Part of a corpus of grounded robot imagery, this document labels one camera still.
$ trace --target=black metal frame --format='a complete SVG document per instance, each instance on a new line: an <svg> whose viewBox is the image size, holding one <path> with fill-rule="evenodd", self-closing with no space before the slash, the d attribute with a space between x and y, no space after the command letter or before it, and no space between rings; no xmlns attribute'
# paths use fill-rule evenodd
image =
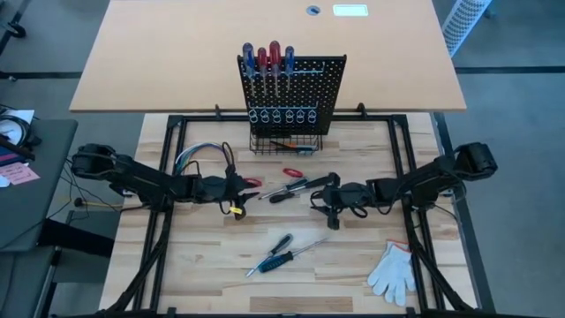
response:
<svg viewBox="0 0 565 318"><path fill-rule="evenodd" d="M408 126L408 120L405 115L369 115L365 110L365 106L363 104L359 104L357 109L355 110L356 114L334 114L332 120L333 121L381 121L385 122L388 125L388 132L390 135L391 141L391 150L392 155L394 157L395 162L395 169L396 175L401 177L403 172L403 159L401 156L401 150L399 147L399 140L397 136L396 128L399 127L402 133L403 143L405 146L405 152L407 156L407 162L410 170L416 169L416 160L414 157L414 152L411 143L410 131ZM249 118L247 114L222 114L220 109L216 106L215 114L202 114L202 115L191 115L191 116L181 116L181 115L172 115L169 116L169 120L167 123L165 139L163 142L162 148L162 156L159 169L161 171L166 171L167 169L167 162L169 160L169 153L170 147L172 143L172 136L176 127L178 129L178 139L176 144L176 156L180 154L183 150L183 145L185 143L185 135L186 135L186 127L188 126L189 122L217 122L217 121L234 121L234 122L248 122ZM414 228L414 223L412 221L412 213L414 212L412 209L411 204L408 201L403 201L403 216L404 216L404 225L406 228L407 237L409 240L409 244L411 246L420 246L420 253L413 253L412 255L412 267L414 271L414 278L417 287L418 293L418 304L420 307L420 311L424 311L429 308L428 301L426 297L426 288L424 284L424 279L422 275L422 269L420 265L420 261L422 261L425 266L430 270L432 277L434 278L432 281L433 284L433 295L435 301L435 308L443 311L445 310L445 303L443 299L443 292L446 294L451 293L453 290L448 285L448 282L445 278L441 275L440 271L436 268L435 262L435 255L433 253L433 242L432 236L429 228L429 224L427 222L426 212L424 210L417 211L418 220L420 223L419 229L422 234L422 239L424 245L421 245L418 241L418 236L416 235L416 230ZM158 243L153 247L154 242L154 234L156 230L156 223L157 223L157 216L158 213L155 211L151 211L149 217L149 224L147 227L147 234L145 239L145 245L143 248L143 254L141 257L141 267L145 271L149 271L152 267L153 262L157 261L157 266L155 269L154 275L154 283L151 293L151 300L149 304L149 311L156 312L158 305L159 305L159 297L161 294L161 285L162 285L162 278L164 275L164 265L166 259L166 248L167 243L169 240L169 233L170 233L170 226L172 220L173 209L170 209L164 212L164 221L162 226L162 236L160 237ZM474 233L472 236L466 236L465 243L471 244L472 246L477 246L476 240L474 240ZM486 276L483 276L484 270L478 273L482 277L482 281L486 281ZM144 287L145 287L145 279L141 278L142 281L138 281L137 286L132 284L131 286L135 288L132 292L135 292L134 301L133 301L133 311L141 310L141 302L143 299ZM488 288L488 285L481 285L481 289ZM490 291L478 291L479 294L486 292L489 300L486 303L492 304L492 299L490 299ZM456 308L456 310L464 310L465 308ZM489 310L489 313L494 314L494 310Z"/></svg>

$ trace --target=red-handled screwdriver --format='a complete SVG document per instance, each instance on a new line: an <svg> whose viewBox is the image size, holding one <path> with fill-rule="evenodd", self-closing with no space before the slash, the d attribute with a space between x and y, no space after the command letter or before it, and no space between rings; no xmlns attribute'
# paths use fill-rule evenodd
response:
<svg viewBox="0 0 565 318"><path fill-rule="evenodd" d="M265 48L259 48L257 50L257 62L259 64L259 73L263 78L263 94L267 94L267 50Z"/></svg>
<svg viewBox="0 0 565 318"><path fill-rule="evenodd" d="M271 56L271 72L275 78L275 95L279 96L278 77L281 74L281 45L277 41L272 41L268 46L269 55Z"/></svg>

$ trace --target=wooden table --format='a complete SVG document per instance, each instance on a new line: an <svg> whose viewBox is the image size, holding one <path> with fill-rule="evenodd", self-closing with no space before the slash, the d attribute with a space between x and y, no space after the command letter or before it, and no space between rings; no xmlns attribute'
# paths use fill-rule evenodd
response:
<svg viewBox="0 0 565 318"><path fill-rule="evenodd" d="M347 55L337 109L464 110L431 0L113 0L71 111L244 110L236 56L272 40L297 56ZM320 7L311 16L306 8Z"/></svg>
<svg viewBox="0 0 565 318"><path fill-rule="evenodd" d="M136 160L158 167L167 117L145 116ZM432 124L426 113L410 114L408 119L416 160L421 166L439 155ZM282 173L283 167L302 170L311 178L334 171L343 183L395 175L384 123L334 122L330 134L324 137L323 151L313 157L254 155L248 149L248 133L247 123L191 122L185 145L229 142L237 159L237 172L262 179L265 185L260 190L264 192L289 181ZM204 175L223 176L225 162L217 150L202 150L195 158L200 160ZM400 204L388 216L371 209L366 219L344 211L340 215L341 230L331 231L326 217L309 209L308 198L309 194L302 194L278 205L250 200L246 204L248 215L239 222L233 216L222 215L215 204L176 204L159 311L176 307L178 313L405 313L404 308L373 295L366 284L386 239L406 240ZM126 203L139 205L131 200ZM446 199L438 204L452 209ZM462 298L475 306L454 218L439 210L429 211L428 218L439 269ZM122 215L101 308L111 305L137 272L147 220L146 210ZM293 249L325 237L329 241L276 271L245 278L249 268L287 232L295 237ZM429 276L423 272L426 293L433 303ZM147 281L144 307L148 306L153 278ZM418 307L416 293L409 293L407 299L408 306Z"/></svg>

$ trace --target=white glove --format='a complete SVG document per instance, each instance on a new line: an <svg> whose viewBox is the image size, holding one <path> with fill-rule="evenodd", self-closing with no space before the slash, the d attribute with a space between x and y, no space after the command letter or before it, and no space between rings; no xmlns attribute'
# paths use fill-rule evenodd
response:
<svg viewBox="0 0 565 318"><path fill-rule="evenodd" d="M410 264L411 253L407 248L407 244L387 241L387 250L379 265L367 278L375 295L380 296L386 291L385 300L388 303L394 301L398 306L406 306L406 287L411 292L416 290Z"/></svg>

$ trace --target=tool holder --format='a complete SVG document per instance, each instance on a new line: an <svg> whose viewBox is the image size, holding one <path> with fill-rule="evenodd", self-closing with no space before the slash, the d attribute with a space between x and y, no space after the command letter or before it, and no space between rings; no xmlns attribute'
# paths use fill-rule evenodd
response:
<svg viewBox="0 0 565 318"><path fill-rule="evenodd" d="M311 155L321 150L321 136L329 131L346 60L347 56L295 57L294 72L287 76L282 68L276 79L277 95L270 63L265 80L260 76L258 63L255 63L255 75L250 79L245 74L243 58L237 56L249 115L250 150L262 155ZM282 149L271 141L313 146L313 151Z"/></svg>

